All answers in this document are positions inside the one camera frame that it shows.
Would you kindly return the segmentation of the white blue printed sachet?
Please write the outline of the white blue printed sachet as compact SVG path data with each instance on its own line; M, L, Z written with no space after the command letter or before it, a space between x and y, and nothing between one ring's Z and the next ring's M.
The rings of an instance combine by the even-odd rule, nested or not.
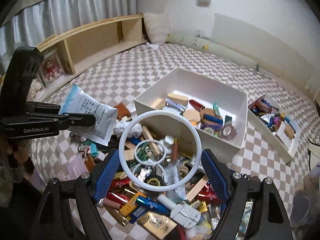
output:
M72 84L59 114L76 118L69 127L71 132L107 146L116 124L118 110L97 102L78 85Z

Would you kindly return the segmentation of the black gold round cap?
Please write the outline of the black gold round cap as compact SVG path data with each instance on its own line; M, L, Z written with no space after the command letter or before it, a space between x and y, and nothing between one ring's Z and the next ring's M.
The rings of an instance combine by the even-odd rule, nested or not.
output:
M156 174L151 174L146 177L144 183L152 185L152 186L164 186L164 180L161 176Z

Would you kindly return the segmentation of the blue metallic pen tube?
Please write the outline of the blue metallic pen tube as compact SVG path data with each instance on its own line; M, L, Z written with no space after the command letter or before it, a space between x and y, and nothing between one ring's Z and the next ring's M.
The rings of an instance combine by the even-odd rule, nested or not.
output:
M152 201L150 198L138 196L136 199L136 204L160 215L170 215L170 210L167 207Z

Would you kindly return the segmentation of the light wooden block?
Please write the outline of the light wooden block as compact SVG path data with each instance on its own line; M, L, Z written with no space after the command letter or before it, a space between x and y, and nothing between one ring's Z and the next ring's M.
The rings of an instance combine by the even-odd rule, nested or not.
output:
M154 142L154 138L146 126L142 126L142 135L144 139L149 140L148 144L152 150L153 156L157 157L161 152L159 151L157 144Z

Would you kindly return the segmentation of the white bottle with cap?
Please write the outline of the white bottle with cap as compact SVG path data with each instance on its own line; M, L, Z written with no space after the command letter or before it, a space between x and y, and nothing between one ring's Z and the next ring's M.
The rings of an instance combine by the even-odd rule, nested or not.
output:
M172 153L172 146L174 144L174 138L172 136L166 135L164 139L159 141L165 148L167 154Z

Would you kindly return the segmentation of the brown leather wallet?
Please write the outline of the brown leather wallet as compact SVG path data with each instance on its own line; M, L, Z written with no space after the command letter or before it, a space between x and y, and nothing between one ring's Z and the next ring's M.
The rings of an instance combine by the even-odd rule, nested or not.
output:
M131 112L127 109L127 107L121 102L115 106L115 108L118 110L117 119L121 120L123 117L130 118Z

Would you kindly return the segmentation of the large white cardboard box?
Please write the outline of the large white cardboard box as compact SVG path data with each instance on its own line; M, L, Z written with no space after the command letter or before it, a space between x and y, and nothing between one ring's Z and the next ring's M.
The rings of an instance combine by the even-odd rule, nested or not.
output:
M231 162L241 150L247 131L247 94L210 77L176 69L135 98L136 113L154 110L152 104L166 99L169 93L187 97L188 109L194 109L191 103L195 101L197 107L205 109L217 106L222 120L231 117L236 130L233 139L226 140L197 129L203 149L211 149L221 162Z

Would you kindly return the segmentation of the gold card box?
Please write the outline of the gold card box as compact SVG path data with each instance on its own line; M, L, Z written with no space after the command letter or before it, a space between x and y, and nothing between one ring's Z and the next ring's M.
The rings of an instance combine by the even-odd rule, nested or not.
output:
M167 237L167 235L177 226L177 224L167 216L159 215L151 211L148 211L140 217L138 223L158 239Z

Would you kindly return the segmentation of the small white cardboard box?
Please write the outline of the small white cardboard box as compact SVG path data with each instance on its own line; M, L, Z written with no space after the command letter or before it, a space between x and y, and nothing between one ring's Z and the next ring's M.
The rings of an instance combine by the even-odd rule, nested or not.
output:
M301 128L280 103L267 94L260 96L248 104L248 120L284 163L294 158Z

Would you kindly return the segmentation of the wooden bedside shelf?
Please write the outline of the wooden bedside shelf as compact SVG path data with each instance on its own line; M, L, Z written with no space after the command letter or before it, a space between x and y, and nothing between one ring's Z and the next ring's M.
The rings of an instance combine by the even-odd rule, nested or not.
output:
M144 44L142 21L143 14L107 18L39 43L39 51L46 59L57 62L64 73L52 82L45 81L44 74L39 73L28 99L44 102L94 64Z

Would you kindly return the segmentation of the grey curtain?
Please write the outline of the grey curtain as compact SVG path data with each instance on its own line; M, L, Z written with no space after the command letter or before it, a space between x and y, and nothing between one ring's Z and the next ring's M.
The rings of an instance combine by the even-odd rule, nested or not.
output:
M1 27L1 74L15 49L34 47L81 25L137 14L137 0L44 0L20 11Z

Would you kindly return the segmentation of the green dotted bolster pillow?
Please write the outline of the green dotted bolster pillow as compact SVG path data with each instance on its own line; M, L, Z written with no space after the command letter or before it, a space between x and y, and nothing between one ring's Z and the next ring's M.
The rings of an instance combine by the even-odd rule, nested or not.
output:
M246 67L248 69L254 69L256 71L259 70L259 64L257 61L223 45L210 42L204 38L189 35L188 33L182 31L170 33L168 35L167 42L193 48L208 54L213 54L219 58L225 59L231 63Z

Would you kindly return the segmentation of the white fluffy pillow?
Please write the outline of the white fluffy pillow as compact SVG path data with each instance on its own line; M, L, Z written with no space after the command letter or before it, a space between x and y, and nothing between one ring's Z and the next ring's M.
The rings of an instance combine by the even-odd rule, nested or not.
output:
M170 33L167 15L146 12L143 15L143 20L150 42L153 44L164 44Z

